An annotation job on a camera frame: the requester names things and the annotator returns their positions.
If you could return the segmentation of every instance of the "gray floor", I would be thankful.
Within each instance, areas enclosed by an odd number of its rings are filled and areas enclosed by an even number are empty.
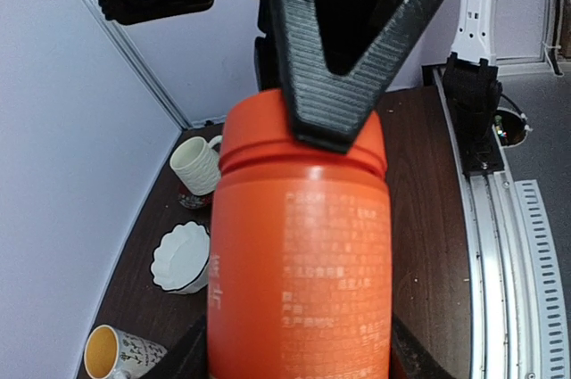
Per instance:
[[[523,110],[534,129],[521,145],[506,149],[506,154],[516,180],[538,180],[558,253],[567,324],[571,325],[571,75],[526,75],[501,81],[504,93]]]

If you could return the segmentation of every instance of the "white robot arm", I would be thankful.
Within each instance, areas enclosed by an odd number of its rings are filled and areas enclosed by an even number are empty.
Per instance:
[[[494,24],[498,0],[461,0],[458,30],[452,52],[465,62],[496,63]]]

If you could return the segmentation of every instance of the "cup with calligraphy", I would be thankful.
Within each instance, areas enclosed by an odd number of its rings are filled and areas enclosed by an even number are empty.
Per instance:
[[[166,353],[158,343],[100,325],[87,338],[83,362],[92,379],[137,379]]]

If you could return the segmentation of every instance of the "mug rim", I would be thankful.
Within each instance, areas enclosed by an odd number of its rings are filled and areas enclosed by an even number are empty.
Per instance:
[[[91,338],[93,337],[93,335],[95,334],[96,331],[98,331],[99,329],[108,329],[111,330],[113,333],[113,336],[115,337],[115,342],[116,342],[116,351],[115,351],[115,361],[113,361],[113,367],[111,368],[111,370],[109,371],[109,373],[107,375],[105,375],[104,377],[96,377],[94,375],[91,374],[91,372],[89,371],[89,368],[87,366],[87,349],[89,348],[89,343],[91,342]],[[86,368],[86,372],[89,375],[89,377],[91,377],[91,379],[110,379],[112,377],[112,375],[115,373],[115,370],[117,368],[117,364],[119,363],[119,351],[120,351],[120,341],[119,341],[119,335],[117,334],[117,331],[115,331],[115,329],[108,325],[108,324],[101,324],[98,325],[96,328],[93,329],[93,331],[89,334],[89,337],[87,337],[87,344],[86,344],[86,348],[83,350],[83,365]]]
[[[196,157],[194,159],[192,159],[189,163],[187,163],[185,166],[175,167],[173,161],[175,160],[175,157],[178,156],[178,154],[182,153],[183,147],[186,147],[188,144],[195,143],[196,141],[199,141],[199,140],[202,140],[202,146],[201,146],[200,152],[196,155]],[[175,149],[175,151],[171,154],[170,160],[169,160],[170,167],[172,168],[173,171],[181,171],[183,169],[187,169],[187,168],[191,167],[198,160],[198,158],[200,158],[200,156],[204,153],[204,149],[207,146],[208,146],[208,142],[206,141],[206,139],[203,136],[193,136],[192,138],[187,139],[184,143],[182,143],[179,147],[177,147]]]

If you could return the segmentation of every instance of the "orange bottle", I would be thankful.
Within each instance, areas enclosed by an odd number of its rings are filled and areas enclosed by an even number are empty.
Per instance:
[[[340,155],[294,140],[279,90],[238,104],[214,196],[215,379],[388,377],[392,256],[380,120]]]

